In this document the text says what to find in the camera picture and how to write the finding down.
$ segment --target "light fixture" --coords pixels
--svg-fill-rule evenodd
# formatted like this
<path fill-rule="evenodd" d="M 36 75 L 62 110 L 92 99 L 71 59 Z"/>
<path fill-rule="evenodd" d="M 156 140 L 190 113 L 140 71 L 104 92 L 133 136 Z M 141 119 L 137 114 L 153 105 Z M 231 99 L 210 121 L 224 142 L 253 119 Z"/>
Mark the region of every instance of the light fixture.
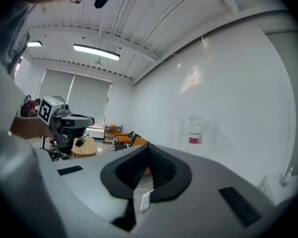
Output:
<path fill-rule="evenodd" d="M 107 50 L 102 50 L 102 49 L 98 49 L 98 48 L 94 48 L 94 47 L 85 46 L 85 45 L 74 44 L 73 48 L 76 51 L 81 51 L 81 52 L 85 52 L 85 53 L 98 55 L 98 56 L 110 58 L 110 59 L 116 60 L 116 61 L 118 61 L 119 57 L 120 57 L 119 54 L 112 53 Z"/>
<path fill-rule="evenodd" d="M 42 46 L 42 42 L 40 41 L 33 41 L 33 42 L 28 42 L 28 47 L 40 47 Z"/>

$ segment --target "white bottle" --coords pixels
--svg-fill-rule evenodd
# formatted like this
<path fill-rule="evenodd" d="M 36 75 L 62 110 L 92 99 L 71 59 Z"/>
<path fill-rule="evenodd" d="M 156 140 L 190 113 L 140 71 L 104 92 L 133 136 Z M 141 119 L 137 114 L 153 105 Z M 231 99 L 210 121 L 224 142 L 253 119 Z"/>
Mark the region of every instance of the white bottle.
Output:
<path fill-rule="evenodd" d="M 284 180 L 284 183 L 283 183 L 283 187 L 286 187 L 287 186 L 287 184 L 288 184 L 288 182 L 289 182 L 289 180 L 290 180 L 290 177 L 292 176 L 292 171 L 293 171 L 294 169 L 293 168 L 289 168 L 289 172 L 286 174 L 286 176 L 285 176 L 285 180 Z"/>

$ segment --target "white corrugated ceiling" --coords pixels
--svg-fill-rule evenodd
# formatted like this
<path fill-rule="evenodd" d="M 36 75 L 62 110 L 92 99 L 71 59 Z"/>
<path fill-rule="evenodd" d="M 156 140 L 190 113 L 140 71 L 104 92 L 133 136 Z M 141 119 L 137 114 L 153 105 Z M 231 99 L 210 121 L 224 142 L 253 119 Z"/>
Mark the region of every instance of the white corrugated ceiling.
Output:
<path fill-rule="evenodd" d="M 31 39 L 43 46 L 27 51 L 41 63 L 80 64 L 136 82 L 199 36 L 246 16 L 282 9 L 279 0 L 109 0 L 102 9 L 96 9 L 93 0 L 53 2 L 37 5 L 30 13 Z M 114 61 L 76 52 L 73 44 L 121 57 Z"/>

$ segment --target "window blind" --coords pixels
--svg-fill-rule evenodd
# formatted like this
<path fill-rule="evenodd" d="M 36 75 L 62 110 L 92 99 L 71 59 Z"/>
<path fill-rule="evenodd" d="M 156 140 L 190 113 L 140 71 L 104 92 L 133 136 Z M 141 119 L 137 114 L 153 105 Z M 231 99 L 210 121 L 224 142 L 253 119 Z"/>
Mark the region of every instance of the window blind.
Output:
<path fill-rule="evenodd" d="M 68 98 L 74 74 L 48 69 L 44 75 L 39 98 L 44 96 L 61 96 L 65 102 Z"/>
<path fill-rule="evenodd" d="M 72 113 L 93 117 L 95 124 L 104 124 L 111 83 L 76 75 L 68 105 Z"/>

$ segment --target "orange cushion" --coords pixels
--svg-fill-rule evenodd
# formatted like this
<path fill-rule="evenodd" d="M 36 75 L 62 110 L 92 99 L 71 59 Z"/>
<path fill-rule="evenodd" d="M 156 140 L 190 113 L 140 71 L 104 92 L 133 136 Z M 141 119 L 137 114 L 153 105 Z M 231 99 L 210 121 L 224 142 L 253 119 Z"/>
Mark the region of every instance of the orange cushion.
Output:
<path fill-rule="evenodd" d="M 147 140 L 144 140 L 143 138 L 138 136 L 132 146 L 148 145 L 148 144 L 149 144 L 149 142 Z"/>
<path fill-rule="evenodd" d="M 114 134 L 114 137 L 117 137 L 117 136 L 127 136 L 127 137 L 129 137 L 129 134 L 128 133 L 115 133 Z"/>
<path fill-rule="evenodd" d="M 117 136 L 116 138 L 118 139 L 119 143 L 122 143 L 122 144 L 126 144 L 126 143 L 129 144 L 132 142 L 132 140 L 127 136 Z"/>

